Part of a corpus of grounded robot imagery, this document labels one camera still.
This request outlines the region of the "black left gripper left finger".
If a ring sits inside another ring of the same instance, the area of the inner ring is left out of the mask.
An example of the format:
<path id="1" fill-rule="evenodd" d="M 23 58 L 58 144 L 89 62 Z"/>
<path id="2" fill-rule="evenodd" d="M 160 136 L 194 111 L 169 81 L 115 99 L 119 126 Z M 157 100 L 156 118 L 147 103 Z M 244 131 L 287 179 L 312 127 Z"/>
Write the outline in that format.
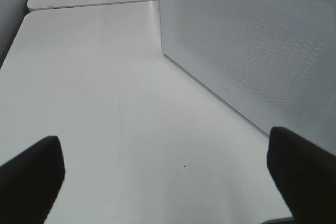
<path id="1" fill-rule="evenodd" d="M 1 165 L 1 223 L 44 223 L 64 179 L 57 136 L 41 139 Z"/>

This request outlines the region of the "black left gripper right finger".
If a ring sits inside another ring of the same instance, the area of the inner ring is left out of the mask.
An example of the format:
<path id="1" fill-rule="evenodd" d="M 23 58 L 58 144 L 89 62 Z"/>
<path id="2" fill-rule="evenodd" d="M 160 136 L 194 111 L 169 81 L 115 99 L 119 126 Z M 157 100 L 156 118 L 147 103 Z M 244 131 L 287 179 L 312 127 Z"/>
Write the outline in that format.
<path id="1" fill-rule="evenodd" d="M 270 131 L 267 168 L 296 223 L 335 223 L 335 156 L 300 135 Z"/>

